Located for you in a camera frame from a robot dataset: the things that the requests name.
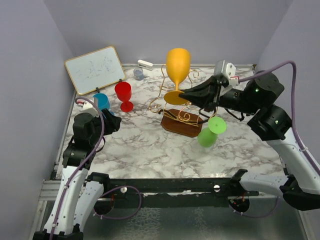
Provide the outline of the orange wine glass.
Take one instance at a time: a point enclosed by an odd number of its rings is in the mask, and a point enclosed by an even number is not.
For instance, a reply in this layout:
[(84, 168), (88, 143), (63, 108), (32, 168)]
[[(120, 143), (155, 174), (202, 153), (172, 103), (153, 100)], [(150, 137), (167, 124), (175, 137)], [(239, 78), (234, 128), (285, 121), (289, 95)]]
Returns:
[(186, 79), (190, 72), (191, 54), (184, 48), (174, 48), (166, 56), (166, 72), (169, 79), (174, 83), (175, 90), (164, 95), (164, 100), (171, 105), (182, 105), (187, 100), (179, 97), (183, 93), (179, 85)]

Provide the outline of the blue wine glass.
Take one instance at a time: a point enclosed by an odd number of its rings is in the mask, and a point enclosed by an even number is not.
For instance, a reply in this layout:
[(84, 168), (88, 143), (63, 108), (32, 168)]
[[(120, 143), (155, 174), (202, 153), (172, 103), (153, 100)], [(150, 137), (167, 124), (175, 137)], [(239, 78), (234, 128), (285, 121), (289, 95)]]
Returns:
[(107, 109), (113, 116), (115, 115), (115, 113), (110, 109), (111, 105), (106, 94), (96, 93), (95, 95), (93, 95), (93, 102), (100, 111)]

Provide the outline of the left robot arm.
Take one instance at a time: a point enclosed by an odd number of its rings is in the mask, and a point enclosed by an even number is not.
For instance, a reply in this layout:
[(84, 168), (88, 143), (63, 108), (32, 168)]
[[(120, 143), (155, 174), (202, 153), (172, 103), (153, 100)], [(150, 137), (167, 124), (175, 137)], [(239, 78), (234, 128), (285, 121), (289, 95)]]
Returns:
[(62, 154), (59, 190), (43, 230), (35, 240), (81, 240), (87, 219), (98, 198), (111, 190), (108, 174), (88, 174), (104, 137), (120, 129), (122, 119), (103, 109), (98, 116), (82, 112), (74, 117), (73, 136)]

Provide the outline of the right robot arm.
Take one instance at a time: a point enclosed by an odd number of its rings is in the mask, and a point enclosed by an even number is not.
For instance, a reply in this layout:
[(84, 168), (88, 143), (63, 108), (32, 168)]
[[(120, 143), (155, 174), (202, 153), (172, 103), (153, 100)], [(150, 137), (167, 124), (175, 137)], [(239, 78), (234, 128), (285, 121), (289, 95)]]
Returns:
[(230, 83), (223, 76), (213, 75), (205, 82), (183, 90), (179, 97), (206, 112), (222, 107), (250, 115), (252, 118), (247, 125), (284, 162), (288, 174), (282, 177), (238, 170), (229, 184), (234, 195), (257, 191), (281, 197), (300, 211), (319, 209), (320, 165), (299, 139), (294, 116), (275, 105), (285, 87), (270, 71), (259, 71), (246, 81), (244, 90), (231, 88), (222, 93), (222, 88), (229, 87)]

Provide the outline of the green wine glass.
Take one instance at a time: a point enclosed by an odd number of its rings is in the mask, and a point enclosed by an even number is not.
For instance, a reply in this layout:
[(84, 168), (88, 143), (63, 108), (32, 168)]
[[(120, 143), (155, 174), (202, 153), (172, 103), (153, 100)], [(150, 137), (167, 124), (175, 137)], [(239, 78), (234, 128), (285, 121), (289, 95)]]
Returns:
[(212, 117), (208, 120), (208, 127), (202, 129), (198, 134), (197, 141), (202, 147), (209, 148), (217, 141), (218, 135), (226, 130), (227, 124), (221, 117)]

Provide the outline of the red wine glass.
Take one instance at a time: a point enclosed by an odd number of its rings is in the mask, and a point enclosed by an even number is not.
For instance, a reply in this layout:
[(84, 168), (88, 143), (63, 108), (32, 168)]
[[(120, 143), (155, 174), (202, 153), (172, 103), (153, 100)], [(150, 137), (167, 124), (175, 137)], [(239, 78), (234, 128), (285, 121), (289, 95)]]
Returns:
[(131, 85), (127, 82), (121, 81), (115, 85), (114, 90), (117, 98), (122, 102), (120, 109), (125, 113), (132, 111), (134, 105), (130, 102), (132, 97)]

